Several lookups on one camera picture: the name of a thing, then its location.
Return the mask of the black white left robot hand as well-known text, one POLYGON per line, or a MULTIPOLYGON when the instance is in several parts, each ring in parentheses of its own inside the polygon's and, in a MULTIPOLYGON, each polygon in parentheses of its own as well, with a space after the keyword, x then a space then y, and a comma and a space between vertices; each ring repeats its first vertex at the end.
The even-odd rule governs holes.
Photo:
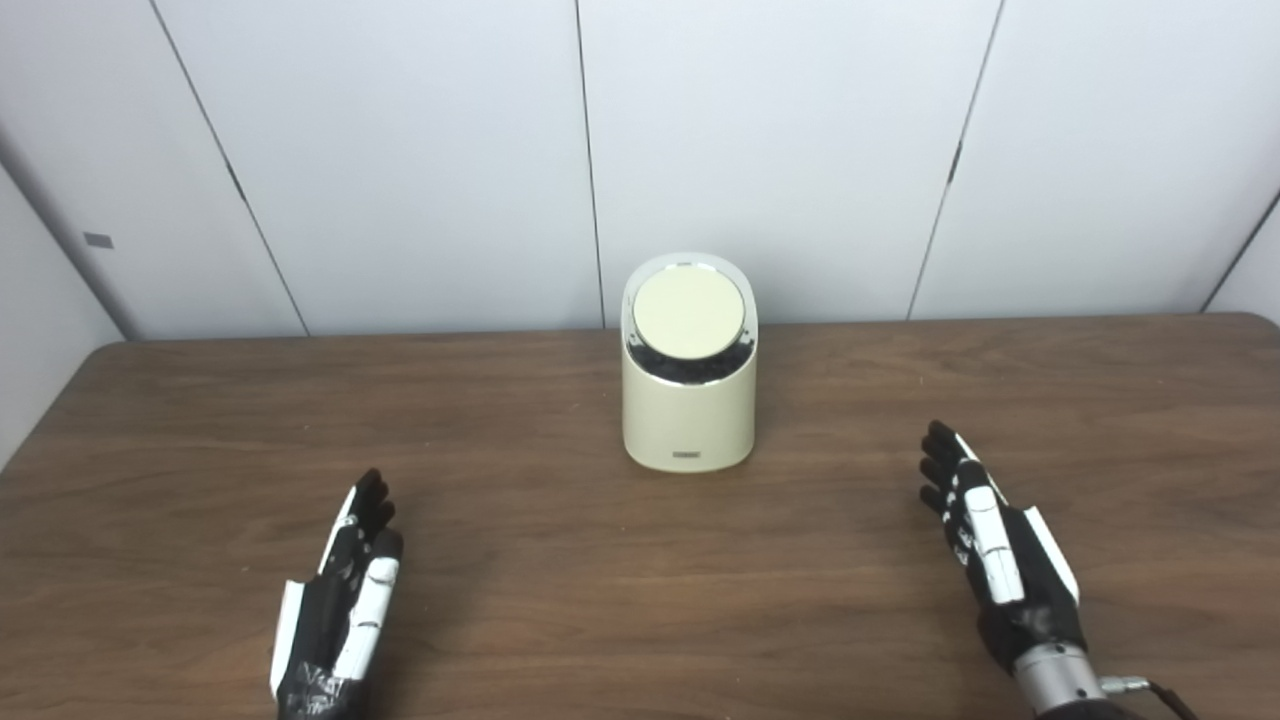
POLYGON ((284 584, 269 685, 279 719, 366 719, 369 673, 404 552, 396 506, 369 469, 347 493, 314 577, 284 584))

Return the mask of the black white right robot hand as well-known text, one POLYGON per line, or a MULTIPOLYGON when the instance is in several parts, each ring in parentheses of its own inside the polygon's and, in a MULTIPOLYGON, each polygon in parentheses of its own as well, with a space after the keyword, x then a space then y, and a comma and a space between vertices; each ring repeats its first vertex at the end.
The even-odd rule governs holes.
POLYGON ((920 501, 934 512, 979 606, 977 628, 997 665, 1042 644, 1087 650, 1079 587, 1034 506, 1011 505, 968 442, 933 420, 922 438, 920 501))

